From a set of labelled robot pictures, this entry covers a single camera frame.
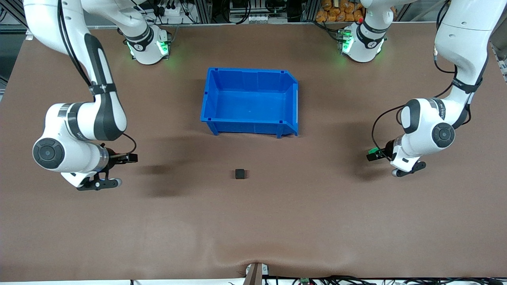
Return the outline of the metal table edge bracket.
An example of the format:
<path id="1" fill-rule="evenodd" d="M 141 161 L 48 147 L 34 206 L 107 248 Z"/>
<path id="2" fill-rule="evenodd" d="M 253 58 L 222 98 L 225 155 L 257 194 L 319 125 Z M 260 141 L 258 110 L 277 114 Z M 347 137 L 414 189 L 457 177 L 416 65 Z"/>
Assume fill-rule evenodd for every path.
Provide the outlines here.
<path id="1" fill-rule="evenodd" d="M 246 278 L 243 285 L 269 285 L 266 277 L 269 276 L 269 267 L 264 263 L 251 263 L 246 267 Z"/>

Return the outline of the blue plastic storage bin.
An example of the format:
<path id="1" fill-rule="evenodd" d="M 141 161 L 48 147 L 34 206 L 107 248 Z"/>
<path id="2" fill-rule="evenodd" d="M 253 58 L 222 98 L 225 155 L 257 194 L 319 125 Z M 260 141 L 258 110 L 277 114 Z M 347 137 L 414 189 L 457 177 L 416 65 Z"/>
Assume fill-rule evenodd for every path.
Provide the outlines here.
<path id="1" fill-rule="evenodd" d="M 200 120 L 214 135 L 299 134 L 299 83 L 287 70 L 210 67 Z"/>

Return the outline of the aluminium frame profile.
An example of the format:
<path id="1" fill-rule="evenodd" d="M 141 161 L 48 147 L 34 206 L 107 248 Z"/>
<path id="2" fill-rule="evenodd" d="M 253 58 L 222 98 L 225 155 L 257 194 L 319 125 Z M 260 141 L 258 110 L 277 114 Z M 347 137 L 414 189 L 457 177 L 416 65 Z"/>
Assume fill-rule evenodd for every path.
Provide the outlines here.
<path id="1" fill-rule="evenodd" d="M 195 0 L 201 24 L 212 23 L 212 0 Z"/>

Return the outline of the white multi-socket bar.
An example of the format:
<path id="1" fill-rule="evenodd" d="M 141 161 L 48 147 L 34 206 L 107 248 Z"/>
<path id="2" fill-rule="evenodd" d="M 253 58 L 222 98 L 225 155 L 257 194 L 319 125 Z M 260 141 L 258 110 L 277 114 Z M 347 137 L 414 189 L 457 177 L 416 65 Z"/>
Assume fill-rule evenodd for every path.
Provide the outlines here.
<path id="1" fill-rule="evenodd" d="M 267 24 L 269 22 L 269 14 L 230 14 L 229 21 L 244 24 Z"/>

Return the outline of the bag of orange items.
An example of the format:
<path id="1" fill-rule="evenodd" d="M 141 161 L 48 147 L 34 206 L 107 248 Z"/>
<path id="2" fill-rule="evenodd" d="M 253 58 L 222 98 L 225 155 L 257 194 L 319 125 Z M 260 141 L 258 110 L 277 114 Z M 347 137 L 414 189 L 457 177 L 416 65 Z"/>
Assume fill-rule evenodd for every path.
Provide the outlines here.
<path id="1" fill-rule="evenodd" d="M 320 0 L 316 22 L 362 22 L 366 8 L 351 0 Z"/>

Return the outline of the white power strip with plugs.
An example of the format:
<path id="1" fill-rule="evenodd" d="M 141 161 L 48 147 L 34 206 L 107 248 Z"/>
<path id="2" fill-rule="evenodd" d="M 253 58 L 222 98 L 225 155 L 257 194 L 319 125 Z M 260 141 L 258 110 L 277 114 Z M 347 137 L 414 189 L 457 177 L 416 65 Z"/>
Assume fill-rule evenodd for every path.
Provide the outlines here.
<path id="1" fill-rule="evenodd" d="M 179 0 L 157 0 L 154 1 L 156 7 L 154 14 L 156 16 L 183 16 L 188 11 Z"/>

